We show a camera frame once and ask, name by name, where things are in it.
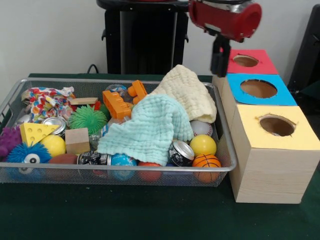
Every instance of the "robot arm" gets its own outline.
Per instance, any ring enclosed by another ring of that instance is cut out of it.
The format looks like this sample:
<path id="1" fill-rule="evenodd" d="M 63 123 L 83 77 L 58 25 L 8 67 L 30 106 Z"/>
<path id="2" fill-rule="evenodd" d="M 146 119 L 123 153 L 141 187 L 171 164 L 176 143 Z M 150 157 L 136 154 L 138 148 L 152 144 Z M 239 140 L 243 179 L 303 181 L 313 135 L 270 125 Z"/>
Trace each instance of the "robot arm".
<path id="1" fill-rule="evenodd" d="M 225 77 L 230 56 L 230 40 L 242 43 L 259 26 L 262 9 L 252 0 L 190 0 L 192 22 L 216 39 L 212 47 L 210 70 Z"/>

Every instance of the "wire mesh basket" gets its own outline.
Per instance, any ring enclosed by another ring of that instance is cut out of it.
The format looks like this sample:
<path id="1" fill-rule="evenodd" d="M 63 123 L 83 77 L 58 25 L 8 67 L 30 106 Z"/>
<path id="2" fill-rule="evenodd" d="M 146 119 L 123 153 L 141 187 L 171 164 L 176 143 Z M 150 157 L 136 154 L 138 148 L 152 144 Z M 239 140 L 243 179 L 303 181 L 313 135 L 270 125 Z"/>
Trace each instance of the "wire mesh basket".
<path id="1" fill-rule="evenodd" d="M 129 87 L 129 80 L 28 78 L 17 82 L 0 106 L 0 133 L 12 127 L 25 114 L 21 102 L 23 91 L 34 87 L 62 89 L 74 87 L 77 98 L 98 97 L 111 84 Z M 147 93 L 159 84 L 144 81 Z M 216 103 L 217 118 L 212 124 L 212 137 L 217 144 L 216 156 L 222 167 L 145 167 L 77 164 L 35 164 L 0 162 L 1 183 L 93 184 L 93 185 L 153 185 L 217 187 L 237 164 L 237 156 L 229 132 L 218 89 L 203 83 Z"/>

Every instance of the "blue fuzzy ball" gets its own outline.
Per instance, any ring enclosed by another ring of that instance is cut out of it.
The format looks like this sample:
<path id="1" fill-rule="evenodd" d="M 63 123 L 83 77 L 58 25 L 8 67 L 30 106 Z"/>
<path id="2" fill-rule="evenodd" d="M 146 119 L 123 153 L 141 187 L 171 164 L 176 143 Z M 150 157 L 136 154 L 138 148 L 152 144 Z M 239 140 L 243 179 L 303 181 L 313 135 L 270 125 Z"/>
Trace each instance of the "blue fuzzy ball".
<path id="1" fill-rule="evenodd" d="M 45 146 L 36 143 L 33 146 L 27 146 L 24 142 L 16 146 L 7 156 L 8 163 L 28 163 L 35 164 L 31 167 L 6 167 L 7 174 L 15 181 L 36 183 L 39 182 L 46 173 L 45 168 L 37 168 L 36 164 L 45 164 L 51 159 L 51 155 Z"/>
<path id="2" fill-rule="evenodd" d="M 6 158 L 8 163 L 35 163 L 31 162 L 30 159 L 27 159 L 27 156 L 30 154 L 37 155 L 39 157 L 39 162 L 45 164 L 51 159 L 51 155 L 48 152 L 48 149 L 41 143 L 36 143 L 32 146 L 27 146 L 26 143 L 21 143 L 16 146 Z"/>

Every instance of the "wooden box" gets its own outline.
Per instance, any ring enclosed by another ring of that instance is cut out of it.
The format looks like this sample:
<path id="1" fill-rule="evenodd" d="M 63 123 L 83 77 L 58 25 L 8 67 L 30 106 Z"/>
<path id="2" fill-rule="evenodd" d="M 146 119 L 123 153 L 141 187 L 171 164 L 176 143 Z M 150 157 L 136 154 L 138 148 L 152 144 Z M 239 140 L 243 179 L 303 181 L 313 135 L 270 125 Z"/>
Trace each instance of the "wooden box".
<path id="1" fill-rule="evenodd" d="M 298 106 L 239 104 L 230 172 L 238 203 L 299 204 L 320 159 L 320 142 Z"/>
<path id="2" fill-rule="evenodd" d="M 227 73 L 278 75 L 272 60 L 263 49 L 232 49 Z M 225 77 L 217 77 L 216 75 L 212 79 L 212 83 L 219 90 L 220 97 L 225 80 Z"/>
<path id="3" fill-rule="evenodd" d="M 279 75 L 229 73 L 224 81 L 221 101 L 229 129 L 236 106 L 296 106 L 296 102 Z"/>

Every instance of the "colorful fabric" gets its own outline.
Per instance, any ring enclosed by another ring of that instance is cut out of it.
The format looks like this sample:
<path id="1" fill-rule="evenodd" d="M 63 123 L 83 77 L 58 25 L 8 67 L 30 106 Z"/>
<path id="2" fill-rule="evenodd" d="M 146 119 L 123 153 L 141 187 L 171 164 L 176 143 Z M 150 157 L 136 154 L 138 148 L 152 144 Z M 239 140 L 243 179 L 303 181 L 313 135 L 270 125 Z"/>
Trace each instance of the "colorful fabric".
<path id="1" fill-rule="evenodd" d="M 32 123 L 41 123 L 51 117 L 63 117 L 68 121 L 73 112 L 69 102 L 70 98 L 75 98 L 73 92 L 72 86 L 61 90 L 33 87 L 22 93 L 21 100 L 30 108 Z"/>

